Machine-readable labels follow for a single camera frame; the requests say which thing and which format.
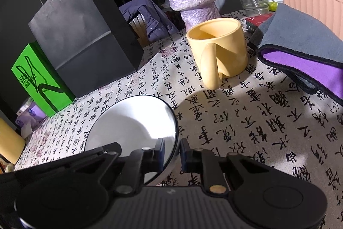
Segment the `green packaging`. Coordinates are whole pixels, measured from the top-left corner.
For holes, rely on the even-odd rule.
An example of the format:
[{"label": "green packaging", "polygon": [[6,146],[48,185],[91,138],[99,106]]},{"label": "green packaging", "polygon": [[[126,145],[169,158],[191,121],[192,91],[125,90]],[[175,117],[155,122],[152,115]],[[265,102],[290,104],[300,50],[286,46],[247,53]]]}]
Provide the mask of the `green packaging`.
[{"label": "green packaging", "polygon": [[64,109],[75,99],[37,41],[25,47],[13,65],[12,72],[49,117]]}]

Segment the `purple jacket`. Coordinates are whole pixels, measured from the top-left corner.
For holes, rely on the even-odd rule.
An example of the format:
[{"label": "purple jacket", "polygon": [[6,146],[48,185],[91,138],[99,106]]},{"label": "purple jacket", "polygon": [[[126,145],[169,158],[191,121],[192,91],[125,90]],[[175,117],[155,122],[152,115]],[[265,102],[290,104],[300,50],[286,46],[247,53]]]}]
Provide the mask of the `purple jacket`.
[{"label": "purple jacket", "polygon": [[132,0],[119,7],[119,10],[128,23],[137,13],[143,15],[150,42],[164,39],[178,31],[176,26],[152,0]]}]

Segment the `table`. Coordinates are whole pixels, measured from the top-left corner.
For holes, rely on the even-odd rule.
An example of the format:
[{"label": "table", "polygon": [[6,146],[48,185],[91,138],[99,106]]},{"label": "table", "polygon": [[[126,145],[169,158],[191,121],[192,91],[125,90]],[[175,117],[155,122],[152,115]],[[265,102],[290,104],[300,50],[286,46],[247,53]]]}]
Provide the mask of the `table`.
[{"label": "table", "polygon": [[[245,14],[239,19],[246,31]],[[30,138],[16,170],[58,160],[84,150],[97,118],[115,102],[149,94],[170,104],[179,134],[192,148],[225,156],[239,152],[312,182],[328,198],[322,229],[343,226],[343,108],[322,92],[308,95],[278,69],[259,62],[248,50],[246,70],[206,90],[185,31],[144,50],[138,72],[77,99],[46,119]],[[197,174],[183,174],[180,162],[161,185],[199,184]]]}]

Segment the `water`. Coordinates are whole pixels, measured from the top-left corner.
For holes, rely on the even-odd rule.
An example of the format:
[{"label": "water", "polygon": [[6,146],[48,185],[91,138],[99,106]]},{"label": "water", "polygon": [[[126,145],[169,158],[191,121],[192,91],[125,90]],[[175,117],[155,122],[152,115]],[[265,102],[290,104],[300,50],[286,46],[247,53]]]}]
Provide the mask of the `water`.
[{"label": "water", "polygon": [[263,0],[257,1],[257,7],[251,3],[244,6],[247,17],[264,15],[269,13],[269,3]]}]

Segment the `white plate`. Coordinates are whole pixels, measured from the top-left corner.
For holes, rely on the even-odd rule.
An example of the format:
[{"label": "white plate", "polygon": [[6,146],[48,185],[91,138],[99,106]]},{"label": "white plate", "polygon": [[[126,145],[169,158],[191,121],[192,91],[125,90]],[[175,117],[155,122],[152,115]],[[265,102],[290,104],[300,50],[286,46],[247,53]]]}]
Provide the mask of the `white plate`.
[{"label": "white plate", "polygon": [[108,108],[93,124],[85,150],[113,142],[121,145],[121,156],[133,150],[154,148],[158,138],[164,138],[164,168],[160,176],[145,175],[144,182],[157,184],[168,172],[179,152],[178,124],[173,110],[163,100],[150,95],[137,95],[123,99]]}]

